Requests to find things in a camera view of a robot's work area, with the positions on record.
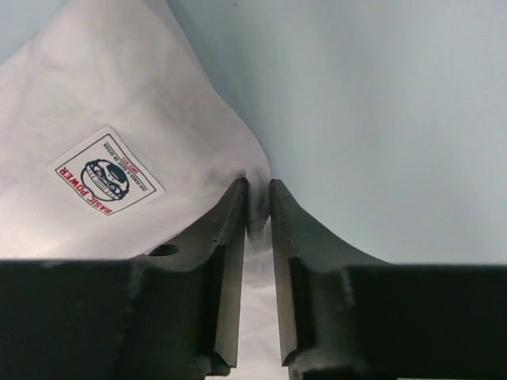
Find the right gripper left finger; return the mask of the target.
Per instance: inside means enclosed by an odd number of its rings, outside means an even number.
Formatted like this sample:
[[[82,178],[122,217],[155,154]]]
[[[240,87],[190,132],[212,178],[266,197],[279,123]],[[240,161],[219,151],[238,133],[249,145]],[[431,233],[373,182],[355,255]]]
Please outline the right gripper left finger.
[[[249,185],[148,255],[4,260],[4,379],[203,379],[238,358]]]

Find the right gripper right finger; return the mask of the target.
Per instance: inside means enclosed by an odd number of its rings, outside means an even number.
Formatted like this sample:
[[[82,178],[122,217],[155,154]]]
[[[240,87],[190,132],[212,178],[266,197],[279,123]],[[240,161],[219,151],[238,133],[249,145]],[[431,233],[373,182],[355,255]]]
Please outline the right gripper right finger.
[[[503,379],[506,268],[389,264],[269,186],[281,360],[292,379]]]

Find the white tank top navy trim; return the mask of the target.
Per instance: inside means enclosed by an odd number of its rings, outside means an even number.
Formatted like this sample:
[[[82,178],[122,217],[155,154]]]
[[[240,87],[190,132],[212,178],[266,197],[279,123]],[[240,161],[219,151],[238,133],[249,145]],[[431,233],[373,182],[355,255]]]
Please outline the white tank top navy trim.
[[[1,66],[1,263],[128,260],[237,179],[247,238],[269,164],[163,1],[73,1]]]

